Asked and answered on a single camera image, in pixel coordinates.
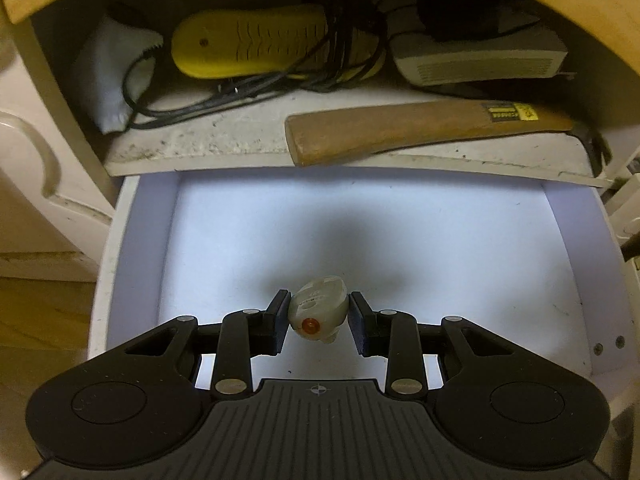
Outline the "white cloth bag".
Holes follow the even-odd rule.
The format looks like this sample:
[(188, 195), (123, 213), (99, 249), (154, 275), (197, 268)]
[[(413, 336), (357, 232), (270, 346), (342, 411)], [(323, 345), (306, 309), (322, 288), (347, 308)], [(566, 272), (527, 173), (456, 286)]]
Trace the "white cloth bag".
[(151, 29), (131, 27), (105, 15), (80, 49), (70, 69), (68, 92), (100, 133), (123, 132), (137, 100), (149, 89), (155, 61), (141, 55), (164, 43)]

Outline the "yellow shoe dryer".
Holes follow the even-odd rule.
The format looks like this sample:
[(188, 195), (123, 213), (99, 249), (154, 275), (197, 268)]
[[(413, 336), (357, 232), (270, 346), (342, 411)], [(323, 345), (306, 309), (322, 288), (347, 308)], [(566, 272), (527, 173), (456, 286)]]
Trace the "yellow shoe dryer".
[(175, 29), (170, 53), (180, 72), (198, 79), (288, 72), (346, 82), (374, 76), (386, 58), (370, 29), (321, 6), (198, 12)]

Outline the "white drawer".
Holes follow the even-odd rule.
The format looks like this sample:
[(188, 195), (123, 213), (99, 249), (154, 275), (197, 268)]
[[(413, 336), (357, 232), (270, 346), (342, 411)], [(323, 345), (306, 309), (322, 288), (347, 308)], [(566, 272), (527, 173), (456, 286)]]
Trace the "white drawer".
[(585, 186), (403, 169), (146, 174), (120, 190), (89, 352), (337, 275), (376, 310), (462, 316), (617, 396), (639, 377), (624, 274)]

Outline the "wooden top cabinet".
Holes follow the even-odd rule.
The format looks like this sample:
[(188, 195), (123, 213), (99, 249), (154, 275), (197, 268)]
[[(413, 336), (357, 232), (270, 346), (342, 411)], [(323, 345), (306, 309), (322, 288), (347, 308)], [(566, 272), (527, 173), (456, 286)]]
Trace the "wooden top cabinet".
[[(287, 167), (284, 122), (301, 112), (419, 101), (387, 80), (332, 94), (295, 92), (155, 131), (101, 136), (68, 98), (73, 59), (102, 13), (126, 2), (170, 32), (217, 3), (304, 0), (1, 0), (1, 271), (11, 278), (90, 282), (115, 214), (117, 179), (137, 174)], [(593, 177), (567, 136), (521, 136), (374, 156), (372, 167), (446, 169), (605, 186), (639, 151), (639, 0), (535, 0), (559, 22), (576, 66), (566, 87), (608, 141)]]

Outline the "white device with orange button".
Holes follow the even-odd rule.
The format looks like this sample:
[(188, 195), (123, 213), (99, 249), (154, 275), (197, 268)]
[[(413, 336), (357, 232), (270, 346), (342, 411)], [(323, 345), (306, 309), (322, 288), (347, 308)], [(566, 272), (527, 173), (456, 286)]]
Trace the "white device with orange button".
[(348, 292), (335, 275), (316, 278), (296, 292), (288, 306), (288, 322), (307, 340), (332, 344), (348, 312)]

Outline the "white vented electronic box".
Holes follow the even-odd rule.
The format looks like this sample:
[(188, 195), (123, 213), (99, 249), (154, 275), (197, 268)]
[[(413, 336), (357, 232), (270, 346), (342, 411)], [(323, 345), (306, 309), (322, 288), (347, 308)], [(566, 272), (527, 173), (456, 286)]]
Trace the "white vented electronic box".
[(390, 22), (388, 47), (399, 73), (417, 87), (551, 78), (568, 53), (558, 34), (539, 18), (510, 9), (456, 40), (434, 38), (414, 12), (407, 12)]

